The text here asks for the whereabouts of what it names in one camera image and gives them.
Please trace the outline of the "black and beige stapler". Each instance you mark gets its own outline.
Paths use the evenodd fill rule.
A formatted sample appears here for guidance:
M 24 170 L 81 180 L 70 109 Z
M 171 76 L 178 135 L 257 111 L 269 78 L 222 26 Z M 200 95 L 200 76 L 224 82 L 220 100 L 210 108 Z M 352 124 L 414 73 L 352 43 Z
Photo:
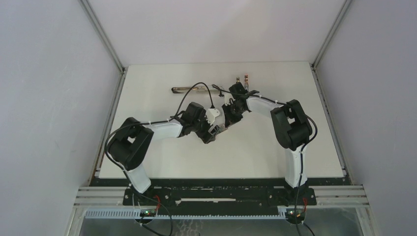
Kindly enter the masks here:
M 174 94 L 182 94 L 187 93 L 190 91 L 190 93 L 210 93 L 212 94 L 219 94 L 220 91 L 215 89 L 213 86 L 196 86 L 196 87 L 172 87 L 171 92 Z

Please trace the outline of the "red white staple box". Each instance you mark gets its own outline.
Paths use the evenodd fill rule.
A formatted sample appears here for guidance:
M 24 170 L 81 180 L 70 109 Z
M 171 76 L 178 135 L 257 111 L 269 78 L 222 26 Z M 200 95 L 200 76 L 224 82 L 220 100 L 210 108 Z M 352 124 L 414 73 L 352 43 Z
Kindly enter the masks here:
M 218 135 L 218 134 L 220 134 L 220 133 L 222 133 L 222 132 L 224 132 L 225 130 L 227 130 L 227 127 L 225 127 L 224 125 L 221 125 L 221 126 L 219 126 L 219 125 L 216 125 L 213 129 L 212 129 L 212 134 L 214 134 L 214 135 Z

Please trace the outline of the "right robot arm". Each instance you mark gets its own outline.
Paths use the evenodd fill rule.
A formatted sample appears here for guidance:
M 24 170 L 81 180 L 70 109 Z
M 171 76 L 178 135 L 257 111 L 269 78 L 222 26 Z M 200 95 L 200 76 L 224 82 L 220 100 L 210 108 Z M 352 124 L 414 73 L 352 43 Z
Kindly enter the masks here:
M 307 177 L 304 174 L 305 147 L 313 133 L 308 116 L 299 101 L 279 102 L 248 91 L 241 83 L 229 90 L 219 90 L 224 97 L 222 105 L 225 127 L 228 128 L 243 119 L 244 112 L 256 112 L 271 118 L 278 143 L 286 150 L 285 181 L 290 186 L 284 191 L 286 202 L 298 204 L 304 197 L 300 188 Z

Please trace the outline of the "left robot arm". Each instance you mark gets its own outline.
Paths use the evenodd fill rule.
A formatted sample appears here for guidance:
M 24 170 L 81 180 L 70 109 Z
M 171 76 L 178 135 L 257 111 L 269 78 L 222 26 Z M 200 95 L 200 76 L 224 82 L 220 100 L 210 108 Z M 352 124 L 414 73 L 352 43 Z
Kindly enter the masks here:
M 127 118 L 107 138 L 104 153 L 123 171 L 135 191 L 135 199 L 142 205 L 148 205 L 154 198 L 154 192 L 149 188 L 151 180 L 143 161 L 151 142 L 195 133 L 203 143 L 208 144 L 215 141 L 216 135 L 224 128 L 225 117 L 220 109 L 205 109 L 191 102 L 184 111 L 167 120 L 141 123 L 133 117 Z

